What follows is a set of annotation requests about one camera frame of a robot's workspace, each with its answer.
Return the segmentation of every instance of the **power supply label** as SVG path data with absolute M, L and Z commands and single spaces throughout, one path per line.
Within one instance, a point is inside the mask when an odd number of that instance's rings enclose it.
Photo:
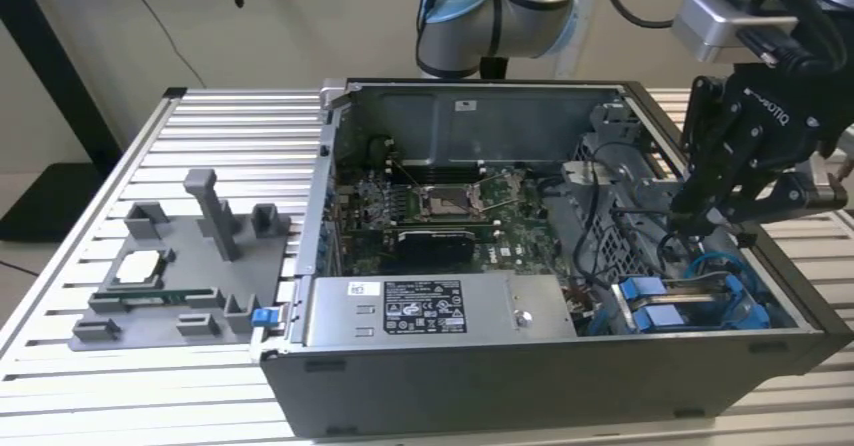
M 465 332 L 458 281 L 385 281 L 384 324 L 388 334 Z

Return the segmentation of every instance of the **black stand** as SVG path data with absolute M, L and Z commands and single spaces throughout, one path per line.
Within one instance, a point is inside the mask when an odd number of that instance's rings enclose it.
M 80 218 L 121 150 L 35 0 L 0 0 L 0 18 L 92 160 L 52 164 L 0 220 L 0 240 L 56 242 Z
M 508 58 L 480 58 L 480 79 L 507 79 Z

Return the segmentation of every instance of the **wall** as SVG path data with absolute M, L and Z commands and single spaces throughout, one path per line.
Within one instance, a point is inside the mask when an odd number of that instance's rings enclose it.
M 681 0 L 621 0 L 640 18 L 673 17 Z M 648 87 L 689 87 L 699 74 L 725 75 L 728 66 L 697 63 L 667 30 L 628 23 L 608 0 L 593 0 L 589 29 L 575 64 L 579 79 L 627 79 Z
M 168 86 L 197 86 L 140 0 L 38 0 L 126 141 Z M 210 87 L 313 88 L 325 77 L 417 75 L 417 0 L 148 0 Z M 509 74 L 551 77 L 553 58 Z
M 0 23 L 0 174 L 88 161 L 35 73 Z

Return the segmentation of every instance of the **motherboard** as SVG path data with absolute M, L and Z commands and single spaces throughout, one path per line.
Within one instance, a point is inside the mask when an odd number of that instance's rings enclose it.
M 426 168 L 393 162 L 360 172 L 336 190 L 344 275 L 511 270 L 568 281 L 544 182 L 523 164 Z

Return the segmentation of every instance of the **aluminum table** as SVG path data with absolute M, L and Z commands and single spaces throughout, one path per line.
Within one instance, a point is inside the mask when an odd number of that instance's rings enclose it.
M 681 123 L 687 91 L 657 90 L 653 96 Z M 133 201 L 158 200 L 168 215 L 198 213 L 181 187 L 190 167 L 216 168 L 216 190 L 236 213 L 273 202 L 292 215 L 280 285 L 286 294 L 320 133 L 317 111 L 313 91 L 189 90 L 160 102 L 0 331 L 1 444 L 312 444 L 293 438 L 246 345 L 77 353 L 65 341 L 128 234 L 121 218 Z M 767 226 L 851 326 L 852 225 L 845 213 L 832 213 Z M 854 347 L 809 374 L 767 381 L 713 420 L 369 443 L 854 444 Z

